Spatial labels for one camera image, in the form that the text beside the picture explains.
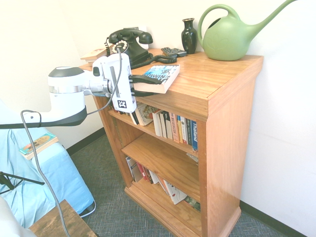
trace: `green watering can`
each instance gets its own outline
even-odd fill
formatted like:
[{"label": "green watering can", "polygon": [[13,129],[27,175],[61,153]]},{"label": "green watering can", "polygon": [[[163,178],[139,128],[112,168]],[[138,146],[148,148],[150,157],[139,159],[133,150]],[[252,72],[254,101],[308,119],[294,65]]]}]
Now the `green watering can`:
[{"label": "green watering can", "polygon": [[[296,0],[286,0],[264,21],[256,25],[243,23],[237,12],[230,6],[217,4],[207,9],[198,22],[197,37],[206,55],[215,60],[233,61],[242,58],[248,51],[255,36],[278,15],[287,5]],[[214,9],[224,9],[228,15],[214,21],[202,39],[202,23],[206,15]]]}]

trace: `bookshelf top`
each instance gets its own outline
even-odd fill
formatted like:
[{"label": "bookshelf top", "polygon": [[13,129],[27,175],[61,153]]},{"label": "bookshelf top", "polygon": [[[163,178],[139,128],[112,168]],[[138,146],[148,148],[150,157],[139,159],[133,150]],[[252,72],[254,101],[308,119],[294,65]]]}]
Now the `bookshelf top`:
[{"label": "bookshelf top", "polygon": [[[162,54],[160,49],[149,52]],[[259,74],[262,62],[263,56],[245,55],[236,61],[216,61],[204,52],[189,54],[174,63],[180,64],[180,73],[166,94],[138,97],[137,100],[188,119],[206,121],[216,108]],[[132,73],[142,75],[159,64],[162,63],[152,63]]]}]

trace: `black cable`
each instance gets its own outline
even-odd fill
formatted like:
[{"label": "black cable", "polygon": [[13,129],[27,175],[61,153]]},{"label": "black cable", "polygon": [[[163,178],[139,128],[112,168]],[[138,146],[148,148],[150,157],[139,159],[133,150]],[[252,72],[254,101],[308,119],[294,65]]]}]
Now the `black cable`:
[{"label": "black cable", "polygon": [[113,96],[114,96],[114,93],[115,93],[115,91],[116,91],[116,89],[117,89],[117,87],[118,87],[118,85],[119,85],[119,78],[120,78],[120,74],[121,74],[121,72],[122,72],[122,56],[121,56],[121,54],[120,54],[119,48],[118,48],[118,54],[119,54],[119,73],[118,73],[118,80],[117,80],[117,83],[115,84],[114,90],[113,90],[113,92],[112,92],[112,95],[111,95],[109,101],[108,101],[107,104],[106,104],[105,106],[103,106],[102,108],[100,108],[100,109],[98,109],[98,110],[96,110],[96,111],[93,111],[93,112],[91,112],[91,113],[88,113],[87,115],[91,115],[91,114],[93,114],[93,113],[99,112],[99,111],[105,109],[106,107],[108,107],[109,104],[111,103],[112,98],[113,98]]},{"label": "black cable", "polygon": [[108,40],[109,40],[109,37],[107,37],[107,40],[105,41],[104,45],[105,45],[105,50],[106,50],[106,53],[107,53],[107,57],[110,56],[111,52],[110,52],[110,47],[108,45]]},{"label": "black cable", "polygon": [[177,58],[170,57],[170,56],[165,56],[165,55],[156,55],[155,57],[153,56],[152,53],[149,53],[150,59],[148,61],[145,61],[143,63],[135,64],[131,66],[131,69],[135,68],[140,68],[146,65],[151,64],[153,61],[164,63],[164,64],[170,64],[170,63],[175,63],[177,62]]},{"label": "black cable", "polygon": [[66,234],[67,237],[70,237],[70,235],[69,235],[69,233],[68,233],[68,231],[67,231],[66,225],[65,225],[65,220],[64,220],[64,217],[63,217],[63,212],[61,211],[61,207],[60,207],[60,205],[59,205],[59,202],[58,202],[58,199],[57,199],[57,197],[56,197],[56,194],[55,194],[55,192],[53,191],[53,188],[51,187],[51,185],[50,185],[48,179],[45,177],[45,175],[43,174],[43,172],[42,172],[42,170],[41,170],[41,168],[40,168],[40,163],[39,163],[38,154],[37,154],[37,152],[36,152],[36,148],[35,148],[35,145],[34,145],[34,141],[33,141],[32,137],[31,137],[31,134],[30,134],[30,132],[29,132],[29,129],[28,129],[28,127],[27,127],[27,125],[26,125],[26,123],[25,123],[25,120],[24,120],[23,113],[25,113],[25,112],[31,112],[31,113],[37,113],[37,112],[36,112],[36,111],[31,111],[31,110],[23,110],[23,111],[21,112],[22,122],[23,122],[24,128],[25,128],[25,130],[26,130],[26,133],[28,134],[28,137],[29,137],[29,139],[30,139],[30,142],[31,142],[31,144],[32,144],[32,148],[33,148],[33,152],[34,152],[34,158],[35,158],[35,162],[36,162],[36,166],[37,166],[37,168],[38,168],[38,171],[39,171],[40,175],[42,176],[43,180],[45,181],[45,183],[47,184],[47,186],[48,186],[48,188],[49,188],[51,194],[52,194],[53,197],[54,197],[54,200],[55,200],[55,202],[56,202],[56,206],[57,206],[58,211],[59,211],[61,223],[62,223],[62,225],[63,225],[65,234]]}]

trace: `black vase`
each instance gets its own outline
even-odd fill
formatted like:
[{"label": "black vase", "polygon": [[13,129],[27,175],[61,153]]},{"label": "black vase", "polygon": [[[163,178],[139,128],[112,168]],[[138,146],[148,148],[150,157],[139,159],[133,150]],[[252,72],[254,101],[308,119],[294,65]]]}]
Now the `black vase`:
[{"label": "black vase", "polygon": [[187,54],[193,54],[198,44],[198,34],[193,28],[194,18],[182,20],[184,22],[184,30],[181,33],[181,40],[184,50]]}]

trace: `black rotary telephone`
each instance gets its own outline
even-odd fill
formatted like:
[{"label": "black rotary telephone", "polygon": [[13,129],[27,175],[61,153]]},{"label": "black rotary telephone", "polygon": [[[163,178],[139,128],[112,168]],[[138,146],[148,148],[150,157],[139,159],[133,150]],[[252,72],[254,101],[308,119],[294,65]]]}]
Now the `black rotary telephone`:
[{"label": "black rotary telephone", "polygon": [[[147,50],[142,48],[136,38],[139,38],[139,42],[142,44],[153,43],[153,37],[148,32],[136,30],[136,29],[123,29],[115,31],[107,38],[109,43],[114,46],[112,48],[113,53],[117,53],[117,48],[119,47],[121,53],[126,53],[129,57],[129,62],[132,69],[139,68],[152,63],[153,61],[158,61],[161,63],[175,63],[177,58],[167,57],[164,55],[153,56]],[[110,50],[107,50],[107,56],[110,55]]]}]

